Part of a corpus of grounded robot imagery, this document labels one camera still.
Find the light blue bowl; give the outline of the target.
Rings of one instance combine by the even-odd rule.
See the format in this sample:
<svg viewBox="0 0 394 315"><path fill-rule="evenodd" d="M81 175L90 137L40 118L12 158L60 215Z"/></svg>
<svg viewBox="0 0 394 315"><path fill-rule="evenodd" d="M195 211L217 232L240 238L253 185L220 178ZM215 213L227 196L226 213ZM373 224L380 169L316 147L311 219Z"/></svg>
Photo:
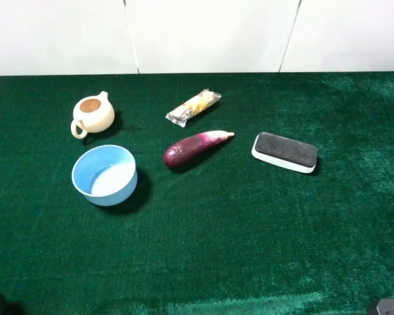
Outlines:
<svg viewBox="0 0 394 315"><path fill-rule="evenodd" d="M124 202L134 192L138 176L135 158L114 144L97 146L78 158L72 184L86 200L109 207Z"/></svg>

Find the cream ceramic teapot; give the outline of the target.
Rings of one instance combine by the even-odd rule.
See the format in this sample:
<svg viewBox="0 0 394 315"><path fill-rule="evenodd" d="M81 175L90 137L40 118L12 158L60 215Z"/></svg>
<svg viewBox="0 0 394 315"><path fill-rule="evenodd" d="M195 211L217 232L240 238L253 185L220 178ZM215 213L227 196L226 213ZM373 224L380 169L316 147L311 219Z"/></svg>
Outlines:
<svg viewBox="0 0 394 315"><path fill-rule="evenodd" d="M106 91L81 99L73 109L72 135L83 139L88 133L105 131L114 122L115 111Z"/></svg>

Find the green velvet tablecloth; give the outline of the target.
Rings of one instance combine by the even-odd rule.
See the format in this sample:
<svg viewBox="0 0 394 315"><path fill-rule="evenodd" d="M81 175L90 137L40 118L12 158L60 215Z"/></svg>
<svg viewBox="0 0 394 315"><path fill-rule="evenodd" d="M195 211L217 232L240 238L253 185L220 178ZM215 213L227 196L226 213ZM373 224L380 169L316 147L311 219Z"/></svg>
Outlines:
<svg viewBox="0 0 394 315"><path fill-rule="evenodd" d="M221 99L180 127L165 115ZM72 135L108 93L114 122ZM174 143L234 136L180 167ZM305 174L252 156L261 132L312 144ZM98 206L72 184L97 146L129 150L137 186ZM394 72L0 77L5 314L363 314L394 298Z"/></svg>

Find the black white board eraser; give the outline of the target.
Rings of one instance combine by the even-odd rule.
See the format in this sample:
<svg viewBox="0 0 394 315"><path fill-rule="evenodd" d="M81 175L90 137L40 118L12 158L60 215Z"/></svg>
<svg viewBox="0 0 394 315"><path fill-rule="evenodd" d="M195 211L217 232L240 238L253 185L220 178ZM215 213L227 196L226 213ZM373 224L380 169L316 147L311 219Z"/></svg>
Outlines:
<svg viewBox="0 0 394 315"><path fill-rule="evenodd" d="M309 174L317 166L318 148L298 140L261 132L255 138L252 156L271 165Z"/></svg>

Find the wrapped snack package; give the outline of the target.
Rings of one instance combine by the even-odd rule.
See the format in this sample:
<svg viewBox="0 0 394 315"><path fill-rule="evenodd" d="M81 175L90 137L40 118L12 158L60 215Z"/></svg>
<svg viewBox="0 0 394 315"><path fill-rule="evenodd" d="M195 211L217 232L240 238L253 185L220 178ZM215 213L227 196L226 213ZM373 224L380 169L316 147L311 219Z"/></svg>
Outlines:
<svg viewBox="0 0 394 315"><path fill-rule="evenodd" d="M204 89L174 110L168 112L165 118L180 127L184 127L189 119L215 104L221 97L220 93Z"/></svg>

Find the purple eggplant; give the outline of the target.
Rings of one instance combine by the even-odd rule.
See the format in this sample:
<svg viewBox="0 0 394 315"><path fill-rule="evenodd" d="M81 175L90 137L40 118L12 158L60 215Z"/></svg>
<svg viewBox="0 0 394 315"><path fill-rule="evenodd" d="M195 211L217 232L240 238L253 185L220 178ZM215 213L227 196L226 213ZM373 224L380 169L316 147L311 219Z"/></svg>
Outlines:
<svg viewBox="0 0 394 315"><path fill-rule="evenodd" d="M206 131L184 138L172 144L164 153L163 160L167 167L183 166L194 158L234 136L228 131Z"/></svg>

